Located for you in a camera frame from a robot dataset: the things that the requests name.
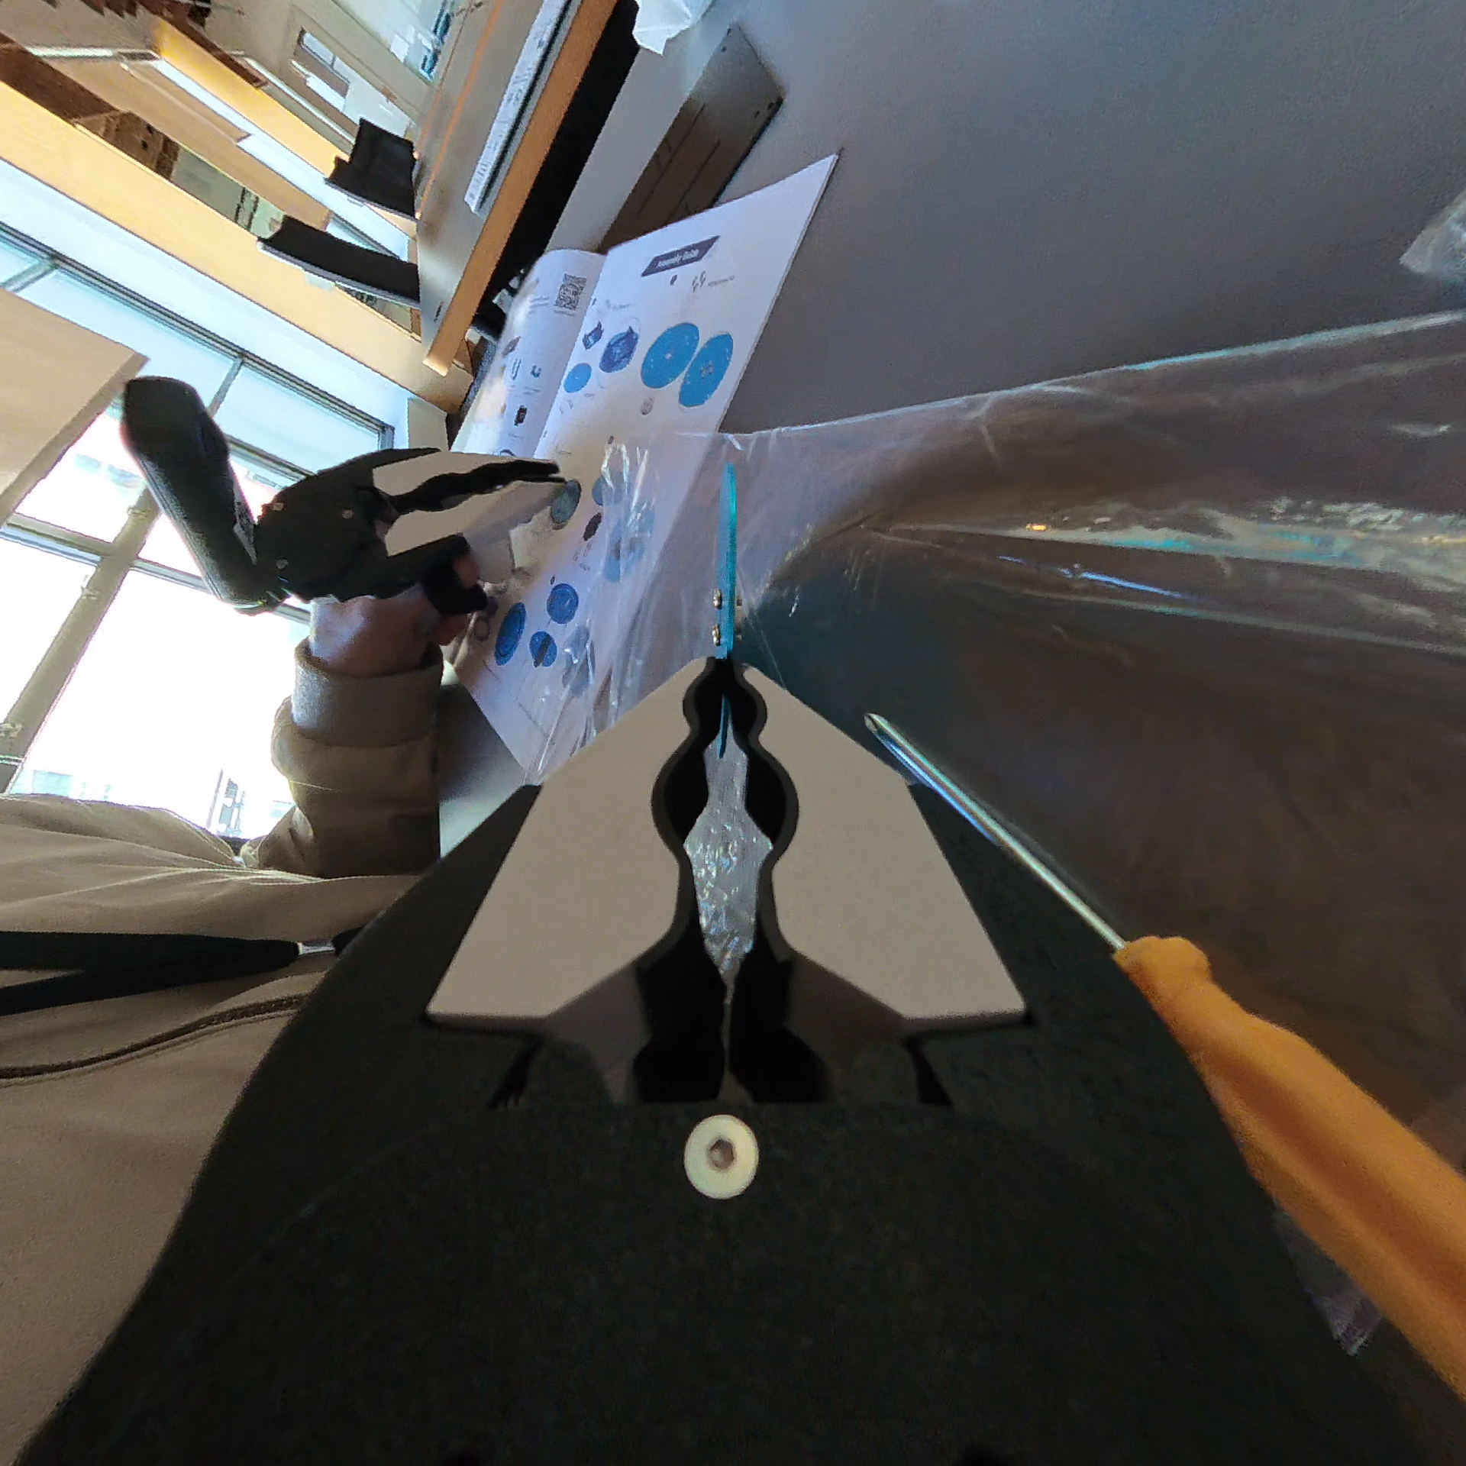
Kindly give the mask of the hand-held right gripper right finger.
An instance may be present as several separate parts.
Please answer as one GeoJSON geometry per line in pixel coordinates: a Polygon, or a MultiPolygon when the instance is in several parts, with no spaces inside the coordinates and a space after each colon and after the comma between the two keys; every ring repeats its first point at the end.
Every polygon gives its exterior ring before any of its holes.
{"type": "Polygon", "coordinates": [[[824,1102],[871,1051],[1027,1021],[904,779],[742,665],[730,737],[770,843],[730,999],[730,1074],[754,1102],[824,1102]]]}

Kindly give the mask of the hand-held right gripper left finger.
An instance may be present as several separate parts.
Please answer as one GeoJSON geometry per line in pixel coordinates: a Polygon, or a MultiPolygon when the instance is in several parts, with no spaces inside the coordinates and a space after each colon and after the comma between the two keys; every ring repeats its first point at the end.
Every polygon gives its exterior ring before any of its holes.
{"type": "Polygon", "coordinates": [[[721,663],[690,663],[531,791],[431,1021],[578,1047],[618,1102],[719,1095],[728,992],[686,840],[723,691],[721,663]]]}

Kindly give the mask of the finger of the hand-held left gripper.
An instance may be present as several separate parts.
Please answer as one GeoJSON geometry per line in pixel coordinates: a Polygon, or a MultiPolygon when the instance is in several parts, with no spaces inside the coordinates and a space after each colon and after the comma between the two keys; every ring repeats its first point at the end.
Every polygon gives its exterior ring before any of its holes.
{"type": "Polygon", "coordinates": [[[393,512],[449,512],[515,485],[555,491],[564,485],[557,463],[498,452],[421,452],[372,470],[372,485],[393,512]]]}
{"type": "Polygon", "coordinates": [[[440,508],[416,510],[398,519],[384,534],[390,553],[403,555],[451,536],[466,540],[482,576],[512,576],[517,569],[513,534],[566,487],[566,480],[513,482],[506,487],[440,508]]]}

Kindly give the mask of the blue round metal disc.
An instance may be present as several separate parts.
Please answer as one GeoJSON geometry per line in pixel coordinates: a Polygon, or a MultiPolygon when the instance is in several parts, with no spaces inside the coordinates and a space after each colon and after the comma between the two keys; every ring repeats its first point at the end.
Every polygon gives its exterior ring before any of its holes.
{"type": "Polygon", "coordinates": [[[732,726],[728,669],[732,667],[732,658],[737,651],[739,643],[739,517],[740,503],[737,468],[733,466],[733,463],[726,463],[721,468],[721,508],[718,526],[716,564],[718,573],[712,587],[712,646],[716,658],[725,665],[721,672],[721,726],[718,738],[719,758],[725,758],[728,751],[728,733],[732,726]]]}

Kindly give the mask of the yellow-handled screwdriver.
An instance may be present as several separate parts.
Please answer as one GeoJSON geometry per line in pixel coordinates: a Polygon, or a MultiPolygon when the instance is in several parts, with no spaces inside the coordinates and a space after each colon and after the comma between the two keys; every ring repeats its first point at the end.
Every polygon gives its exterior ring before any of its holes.
{"type": "Polygon", "coordinates": [[[1124,939],[885,716],[869,712],[866,725],[1107,944],[1201,1075],[1255,1180],[1465,1400],[1463,1175],[1320,1051],[1239,1007],[1196,944],[1124,939]]]}

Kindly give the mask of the person's left forearm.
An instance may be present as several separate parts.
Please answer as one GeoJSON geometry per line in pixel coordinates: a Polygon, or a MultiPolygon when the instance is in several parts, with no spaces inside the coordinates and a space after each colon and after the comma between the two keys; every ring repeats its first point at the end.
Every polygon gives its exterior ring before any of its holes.
{"type": "Polygon", "coordinates": [[[295,683],[271,733],[290,810],[245,847],[250,869],[410,887],[442,854],[438,716],[445,660],[409,672],[328,670],[299,644],[295,683]]]}

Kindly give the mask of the wood-edged office desk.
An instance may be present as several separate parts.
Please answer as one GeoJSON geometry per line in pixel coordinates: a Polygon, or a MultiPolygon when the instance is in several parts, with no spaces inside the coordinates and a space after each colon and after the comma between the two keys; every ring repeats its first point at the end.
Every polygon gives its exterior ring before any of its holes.
{"type": "Polygon", "coordinates": [[[636,4],[569,4],[484,208],[472,178],[545,9],[461,4],[416,138],[416,266],[426,367],[447,377],[472,320],[548,246],[636,63],[636,4]]]}

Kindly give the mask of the person's left hand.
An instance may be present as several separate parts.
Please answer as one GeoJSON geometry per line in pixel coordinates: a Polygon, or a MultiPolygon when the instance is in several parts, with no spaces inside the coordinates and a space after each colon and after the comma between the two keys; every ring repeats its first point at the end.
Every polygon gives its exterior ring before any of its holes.
{"type": "Polygon", "coordinates": [[[311,604],[306,655],[348,679],[379,679],[442,663],[442,649],[468,630],[487,602],[472,555],[438,564],[391,597],[321,597],[311,604]]]}

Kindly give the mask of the beige roller blind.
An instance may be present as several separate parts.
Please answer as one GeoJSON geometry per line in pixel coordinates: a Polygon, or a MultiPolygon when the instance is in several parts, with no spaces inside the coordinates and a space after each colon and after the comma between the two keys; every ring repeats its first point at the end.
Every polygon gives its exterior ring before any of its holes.
{"type": "Polygon", "coordinates": [[[145,355],[2,292],[2,520],[145,363],[145,355]]]}

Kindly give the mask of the clear plastic bag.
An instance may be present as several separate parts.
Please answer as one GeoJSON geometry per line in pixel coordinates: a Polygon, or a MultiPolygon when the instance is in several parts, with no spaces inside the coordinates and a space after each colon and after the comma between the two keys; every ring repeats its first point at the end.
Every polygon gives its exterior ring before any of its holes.
{"type": "Polygon", "coordinates": [[[1184,939],[1463,1175],[1463,309],[815,428],[690,470],[604,726],[742,651],[885,716],[1121,936],[1184,939]]]}

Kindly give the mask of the white assembly instruction sheet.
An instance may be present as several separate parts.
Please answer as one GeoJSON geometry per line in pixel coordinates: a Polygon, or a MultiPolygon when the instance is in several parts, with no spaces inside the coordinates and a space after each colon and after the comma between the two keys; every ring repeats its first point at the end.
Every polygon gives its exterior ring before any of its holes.
{"type": "Polygon", "coordinates": [[[533,779],[608,719],[630,606],[691,475],[648,489],[641,471],[721,424],[836,161],[606,253],[552,250],[508,309],[452,445],[555,461],[566,485],[519,531],[456,669],[533,779]]]}

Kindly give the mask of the printed paper sheet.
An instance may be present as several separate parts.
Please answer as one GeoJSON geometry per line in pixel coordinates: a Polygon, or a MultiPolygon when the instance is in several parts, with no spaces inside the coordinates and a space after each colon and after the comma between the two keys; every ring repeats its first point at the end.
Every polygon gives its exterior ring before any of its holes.
{"type": "Polygon", "coordinates": [[[512,156],[513,145],[519,142],[526,128],[526,119],[531,115],[533,103],[540,94],[541,75],[557,56],[566,18],[575,16],[576,7],[576,2],[543,2],[536,21],[526,33],[520,56],[513,72],[508,75],[499,110],[487,131],[482,154],[465,194],[465,203],[475,215],[485,215],[499,187],[506,157],[512,156]]]}

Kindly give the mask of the black metal plate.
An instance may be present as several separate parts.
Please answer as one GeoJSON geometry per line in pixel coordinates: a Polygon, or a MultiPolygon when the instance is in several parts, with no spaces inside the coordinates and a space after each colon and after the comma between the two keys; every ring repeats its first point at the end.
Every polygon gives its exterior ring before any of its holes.
{"type": "Polygon", "coordinates": [[[728,26],[599,252],[714,208],[782,101],[782,84],[744,28],[728,26]]]}

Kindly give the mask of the person's beige jacket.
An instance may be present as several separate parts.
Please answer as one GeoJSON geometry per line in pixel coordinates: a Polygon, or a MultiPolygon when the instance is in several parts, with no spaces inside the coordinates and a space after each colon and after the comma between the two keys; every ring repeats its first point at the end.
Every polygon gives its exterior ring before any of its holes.
{"type": "MultiPolygon", "coordinates": [[[[433,805],[295,810],[234,854],[154,810],[4,800],[4,930],[325,944],[438,854],[433,805]]],[[[135,1302],[229,1110],[328,967],[4,1018],[4,1461],[135,1302]]]]}

